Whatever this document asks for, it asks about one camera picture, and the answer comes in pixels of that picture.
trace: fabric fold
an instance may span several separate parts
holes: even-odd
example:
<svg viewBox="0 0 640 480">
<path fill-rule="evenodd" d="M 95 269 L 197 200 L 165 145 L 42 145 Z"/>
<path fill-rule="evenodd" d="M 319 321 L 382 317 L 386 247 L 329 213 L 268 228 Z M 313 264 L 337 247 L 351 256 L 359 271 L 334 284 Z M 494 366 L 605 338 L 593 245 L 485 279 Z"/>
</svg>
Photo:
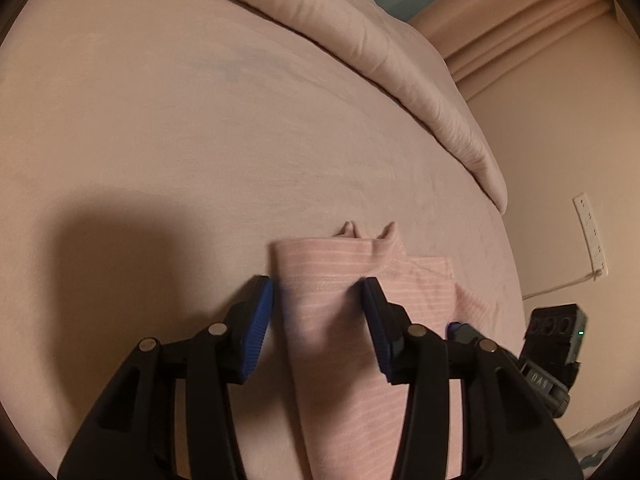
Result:
<svg viewBox="0 0 640 480">
<path fill-rule="evenodd" d="M 504 212 L 504 178 L 437 51 L 373 0 L 240 0 L 315 41 L 397 98 Z"/>
<path fill-rule="evenodd" d="M 469 100 L 612 8 L 612 0 L 436 0 L 410 23 L 440 52 Z"/>
<path fill-rule="evenodd" d="M 386 298 L 440 336 L 453 320 L 490 330 L 492 310 L 453 279 L 448 258 L 411 258 L 392 223 L 360 238 L 284 240 L 276 260 L 289 361 L 314 480 L 388 479 L 398 450 L 405 386 L 379 372 L 356 282 L 375 276 Z M 462 412 L 451 385 L 448 476 L 460 472 Z"/>
</svg>

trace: bed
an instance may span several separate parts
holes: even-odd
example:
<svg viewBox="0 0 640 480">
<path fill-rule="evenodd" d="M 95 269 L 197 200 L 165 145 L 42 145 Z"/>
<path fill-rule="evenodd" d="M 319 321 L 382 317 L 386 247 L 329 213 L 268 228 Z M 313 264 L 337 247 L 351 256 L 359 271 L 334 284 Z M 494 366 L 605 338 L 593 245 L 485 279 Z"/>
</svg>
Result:
<svg viewBox="0 0 640 480">
<path fill-rule="evenodd" d="M 457 123 L 442 106 L 425 120 L 418 83 L 278 21 L 237 0 L 29 0 L 0 48 L 0 401 L 53 475 L 137 341 L 191 336 L 273 271 L 274 240 L 345 220 L 396 221 L 410 254 L 452 258 L 495 307 L 488 335 L 520 349 L 483 137 L 456 151 L 438 128 Z M 471 121 L 444 63 L 420 70 Z M 249 478 L 308 476 L 278 327 L 231 391 Z"/>
</svg>

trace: blue gripper pad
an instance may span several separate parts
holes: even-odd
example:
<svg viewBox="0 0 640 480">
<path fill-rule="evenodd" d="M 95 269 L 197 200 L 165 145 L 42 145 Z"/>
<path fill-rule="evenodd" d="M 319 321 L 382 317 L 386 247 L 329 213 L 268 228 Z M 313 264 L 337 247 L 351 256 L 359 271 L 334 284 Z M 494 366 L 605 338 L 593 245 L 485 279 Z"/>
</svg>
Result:
<svg viewBox="0 0 640 480">
<path fill-rule="evenodd" d="M 249 298 L 231 307 L 225 323 L 231 330 L 236 374 L 240 383 L 253 373 L 258 364 L 264 334 L 273 311 L 273 282 L 258 276 Z"/>
<path fill-rule="evenodd" d="M 404 348 L 402 327 L 394 317 L 392 307 L 386 301 L 376 278 L 363 278 L 360 286 L 360 303 L 367 319 L 378 367 L 386 380 L 392 382 L 393 358 Z"/>
</svg>

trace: folded towel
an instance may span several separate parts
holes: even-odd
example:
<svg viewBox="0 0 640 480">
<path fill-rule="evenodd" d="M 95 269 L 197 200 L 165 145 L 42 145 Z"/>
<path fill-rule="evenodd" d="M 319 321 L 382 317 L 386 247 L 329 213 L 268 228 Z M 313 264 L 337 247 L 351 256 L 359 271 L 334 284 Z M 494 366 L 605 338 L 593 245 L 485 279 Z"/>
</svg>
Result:
<svg viewBox="0 0 640 480">
<path fill-rule="evenodd" d="M 375 276 L 386 298 L 440 336 L 452 320 L 482 330 L 491 311 L 463 290 L 449 259 L 410 258 L 395 223 L 376 239 L 348 222 L 334 238 L 276 244 L 289 360 L 314 480 L 385 479 L 393 469 L 406 386 L 378 370 L 354 284 Z M 452 382 L 447 475 L 460 473 L 462 411 Z"/>
</svg>

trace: black device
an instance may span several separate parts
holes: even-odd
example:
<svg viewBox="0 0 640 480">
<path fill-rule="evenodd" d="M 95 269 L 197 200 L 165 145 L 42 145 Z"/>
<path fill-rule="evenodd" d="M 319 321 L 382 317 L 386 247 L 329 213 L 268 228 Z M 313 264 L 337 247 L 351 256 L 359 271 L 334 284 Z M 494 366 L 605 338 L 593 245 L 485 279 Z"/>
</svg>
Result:
<svg viewBox="0 0 640 480">
<path fill-rule="evenodd" d="M 535 309 L 520 360 L 534 362 L 571 388 L 580 369 L 577 359 L 586 326 L 587 316 L 575 303 Z"/>
<path fill-rule="evenodd" d="M 586 314 L 575 303 L 537 308 L 531 314 L 520 356 L 508 352 L 553 418 L 563 416 L 569 406 L 586 323 Z M 460 323 L 452 323 L 449 333 L 466 343 L 484 337 L 471 325 Z"/>
<path fill-rule="evenodd" d="M 464 480 L 578 480 L 567 442 L 518 360 L 468 324 L 447 339 L 411 322 L 376 278 L 359 283 L 380 371 L 409 384 L 392 480 L 444 480 L 449 380 L 463 387 Z M 67 451 L 58 480 L 181 480 L 175 472 L 174 386 L 186 378 L 193 480 L 244 480 L 226 384 L 257 365 L 273 284 L 258 277 L 247 301 L 192 339 L 146 338 L 123 362 Z"/>
</svg>

